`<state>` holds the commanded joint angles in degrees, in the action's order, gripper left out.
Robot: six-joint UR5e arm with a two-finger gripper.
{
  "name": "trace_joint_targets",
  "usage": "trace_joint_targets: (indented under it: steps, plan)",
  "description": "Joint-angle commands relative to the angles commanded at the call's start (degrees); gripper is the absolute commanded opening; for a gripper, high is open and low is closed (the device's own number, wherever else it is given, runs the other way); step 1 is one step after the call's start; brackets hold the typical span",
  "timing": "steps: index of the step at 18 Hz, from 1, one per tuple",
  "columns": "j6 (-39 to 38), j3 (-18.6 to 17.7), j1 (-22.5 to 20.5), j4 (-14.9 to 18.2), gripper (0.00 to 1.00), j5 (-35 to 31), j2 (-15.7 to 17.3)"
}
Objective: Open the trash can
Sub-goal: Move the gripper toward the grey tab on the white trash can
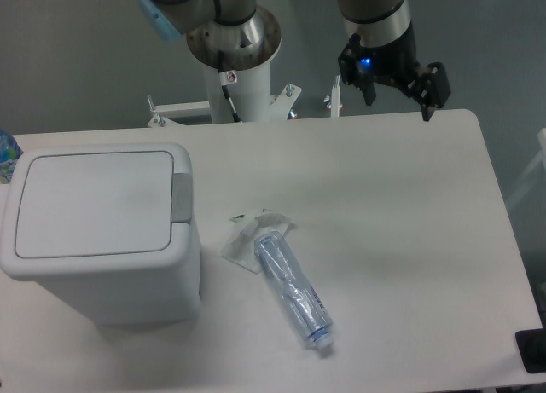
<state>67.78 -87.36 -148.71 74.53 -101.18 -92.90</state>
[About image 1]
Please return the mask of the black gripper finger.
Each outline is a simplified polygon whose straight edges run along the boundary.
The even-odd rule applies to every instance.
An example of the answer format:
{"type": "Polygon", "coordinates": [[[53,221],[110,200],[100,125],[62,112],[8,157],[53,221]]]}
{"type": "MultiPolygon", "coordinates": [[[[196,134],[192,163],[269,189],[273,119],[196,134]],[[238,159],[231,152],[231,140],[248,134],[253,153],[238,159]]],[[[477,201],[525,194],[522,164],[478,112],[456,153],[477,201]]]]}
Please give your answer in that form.
{"type": "Polygon", "coordinates": [[[434,112],[444,107],[451,94],[444,64],[434,62],[418,66],[409,90],[411,97],[420,105],[423,121],[429,122],[434,112]]]}
{"type": "Polygon", "coordinates": [[[363,96],[366,105],[372,105],[376,99],[375,81],[368,74],[362,74],[357,82],[356,88],[363,96]]]}

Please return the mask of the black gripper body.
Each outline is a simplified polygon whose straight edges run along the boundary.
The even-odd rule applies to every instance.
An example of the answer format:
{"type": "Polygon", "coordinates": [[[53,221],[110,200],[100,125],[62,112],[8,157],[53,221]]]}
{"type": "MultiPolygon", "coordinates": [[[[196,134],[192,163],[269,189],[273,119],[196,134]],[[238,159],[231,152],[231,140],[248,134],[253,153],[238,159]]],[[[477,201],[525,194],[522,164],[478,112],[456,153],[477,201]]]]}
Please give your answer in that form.
{"type": "Polygon", "coordinates": [[[352,85],[362,74],[368,74],[376,84],[400,90],[412,98],[410,86],[415,79],[415,69],[420,66],[416,57],[413,26],[396,40],[380,47],[363,47],[361,37],[351,35],[348,44],[338,57],[340,77],[343,84],[352,85]]]}

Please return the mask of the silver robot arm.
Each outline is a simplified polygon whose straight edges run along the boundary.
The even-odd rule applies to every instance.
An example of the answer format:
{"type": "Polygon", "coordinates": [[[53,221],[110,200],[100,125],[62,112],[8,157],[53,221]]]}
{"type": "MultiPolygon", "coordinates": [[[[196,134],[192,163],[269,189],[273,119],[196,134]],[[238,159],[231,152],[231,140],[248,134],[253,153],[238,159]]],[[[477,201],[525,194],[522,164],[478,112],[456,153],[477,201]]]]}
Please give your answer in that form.
{"type": "MultiPolygon", "coordinates": [[[[445,67],[416,57],[409,0],[336,0],[348,41],[338,57],[340,81],[359,90],[366,105],[375,86],[400,90],[429,121],[450,96],[445,67]]],[[[164,39],[186,38],[204,67],[212,122],[284,120],[296,91],[270,96],[270,63],[281,46],[276,17],[256,0],[138,0],[164,39]]]]}

